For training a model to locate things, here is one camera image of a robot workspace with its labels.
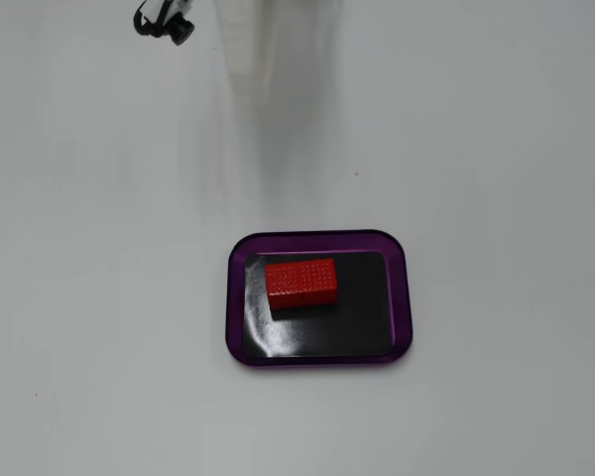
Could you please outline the white fixed gripper finger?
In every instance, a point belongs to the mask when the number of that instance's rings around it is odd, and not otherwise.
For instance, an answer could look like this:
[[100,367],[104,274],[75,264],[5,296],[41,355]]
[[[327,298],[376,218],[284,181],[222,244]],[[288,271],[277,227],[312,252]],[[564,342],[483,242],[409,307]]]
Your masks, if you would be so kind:
[[274,65],[274,2],[222,1],[221,34],[232,92],[262,107]]

